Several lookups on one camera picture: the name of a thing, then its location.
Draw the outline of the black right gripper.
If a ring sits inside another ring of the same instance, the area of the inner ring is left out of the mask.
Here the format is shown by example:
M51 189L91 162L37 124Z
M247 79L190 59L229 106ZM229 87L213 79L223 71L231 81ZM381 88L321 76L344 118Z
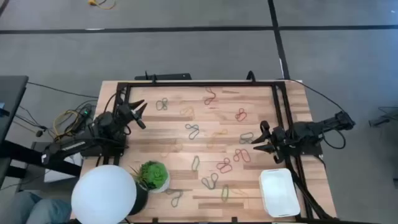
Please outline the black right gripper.
M253 140L251 144L258 144L266 140L268 140L268 142L265 145L256 146L254 149L272 154L276 164L284 162L285 159L291 155L291 147L288 143L284 128L277 126L270 131L270 126L267 121L262 121L260 127L262 135Z

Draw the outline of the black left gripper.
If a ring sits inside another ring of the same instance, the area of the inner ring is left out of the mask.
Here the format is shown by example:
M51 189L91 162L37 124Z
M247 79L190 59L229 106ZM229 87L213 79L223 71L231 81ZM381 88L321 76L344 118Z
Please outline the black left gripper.
M133 103L121 105L119 107L119 118L122 124L129 124L131 121L135 121L141 129L146 129L146 125L142 120L147 103L144 100L139 100Z

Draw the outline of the red rubber band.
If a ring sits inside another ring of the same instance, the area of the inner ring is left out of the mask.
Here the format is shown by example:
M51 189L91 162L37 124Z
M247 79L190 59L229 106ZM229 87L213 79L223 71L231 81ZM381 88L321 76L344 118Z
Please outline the red rubber band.
M235 114L234 117L235 117L235 119L236 119L238 122L242 122L243 120L246 119L247 113L246 113L246 111L245 111L244 108L240 108L240 109L238 109L238 112Z
M234 152L233 161L251 162L251 157L246 149L236 149Z
M216 93L210 87L206 87L205 90L207 93L211 94L211 96L204 100L204 104L209 105L216 98Z
M220 171L221 174L225 174L233 170L231 161L227 157L225 157L222 162L217 163L216 168Z

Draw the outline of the white plastic bin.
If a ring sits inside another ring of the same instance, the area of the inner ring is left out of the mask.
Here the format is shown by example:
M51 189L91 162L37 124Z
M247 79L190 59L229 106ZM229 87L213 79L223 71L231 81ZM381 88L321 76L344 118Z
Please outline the white plastic bin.
M273 218L301 212L291 172L286 168L263 170L259 176L264 210Z

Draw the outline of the succulent in patterned pot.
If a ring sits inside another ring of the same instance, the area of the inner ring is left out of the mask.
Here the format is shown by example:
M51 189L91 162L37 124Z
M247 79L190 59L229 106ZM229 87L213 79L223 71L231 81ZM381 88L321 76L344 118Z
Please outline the succulent in patterned pot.
M170 174L166 166L159 161L147 161L132 169L134 180L146 191L152 193L165 192L170 185Z

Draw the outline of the white globe lamp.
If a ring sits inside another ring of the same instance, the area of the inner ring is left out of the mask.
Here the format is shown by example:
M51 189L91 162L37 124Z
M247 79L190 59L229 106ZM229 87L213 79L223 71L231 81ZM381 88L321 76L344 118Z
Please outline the white globe lamp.
M103 165L85 173L72 192L72 214L81 224L118 224L143 210L149 193L122 167Z

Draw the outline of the white paper sheet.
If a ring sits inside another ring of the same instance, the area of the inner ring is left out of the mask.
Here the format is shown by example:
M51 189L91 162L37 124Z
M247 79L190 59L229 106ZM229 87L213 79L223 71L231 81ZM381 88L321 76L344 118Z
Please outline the white paper sheet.
M83 163L83 157L81 156L80 153L78 153L78 154L74 154L72 156L68 156L67 158L64 159L64 161L81 167L82 163ZM50 183L50 182L56 182L59 180L71 179L74 177L75 177L74 175L64 174L64 173L57 172L54 170L46 169L45 175L44 175L44 182Z

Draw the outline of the black floor stand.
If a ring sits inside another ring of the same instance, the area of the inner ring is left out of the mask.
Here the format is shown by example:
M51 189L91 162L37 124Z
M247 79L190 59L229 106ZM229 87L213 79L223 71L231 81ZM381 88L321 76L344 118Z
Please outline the black floor stand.
M370 119L368 121L370 127L375 128L384 123L398 121L398 106L380 106L378 110L382 112L382 115Z

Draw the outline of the black desk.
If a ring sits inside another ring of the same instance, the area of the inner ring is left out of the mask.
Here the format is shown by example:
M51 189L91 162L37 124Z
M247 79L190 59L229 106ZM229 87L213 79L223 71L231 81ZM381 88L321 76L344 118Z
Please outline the black desk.
M25 162L72 176L78 176L81 167L66 161L43 165L41 153L6 140L11 123L24 96L27 76L0 76L0 186L6 177L23 179L26 170L11 166L12 160Z

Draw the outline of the person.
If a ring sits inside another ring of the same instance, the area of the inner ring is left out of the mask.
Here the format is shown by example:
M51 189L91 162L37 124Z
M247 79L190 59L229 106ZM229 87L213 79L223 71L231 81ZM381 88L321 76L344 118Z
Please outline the person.
M72 207L57 198L42 198L32 192L18 192L0 212L2 224L66 224Z

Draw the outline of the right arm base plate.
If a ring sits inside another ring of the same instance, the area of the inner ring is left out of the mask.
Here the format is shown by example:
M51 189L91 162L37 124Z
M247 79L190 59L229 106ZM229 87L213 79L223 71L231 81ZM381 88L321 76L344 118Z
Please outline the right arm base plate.
M312 131L287 131L287 136L279 143L280 150L291 156L322 154L321 137Z

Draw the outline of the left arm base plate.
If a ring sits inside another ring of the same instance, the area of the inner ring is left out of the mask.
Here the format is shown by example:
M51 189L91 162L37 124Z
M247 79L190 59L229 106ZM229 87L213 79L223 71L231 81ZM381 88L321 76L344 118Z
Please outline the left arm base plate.
M94 157L94 156L117 156L121 155L124 153L125 147L122 146L110 146L110 145L105 145L105 146L94 146L91 148L88 148L84 151L81 151L80 154L83 157Z

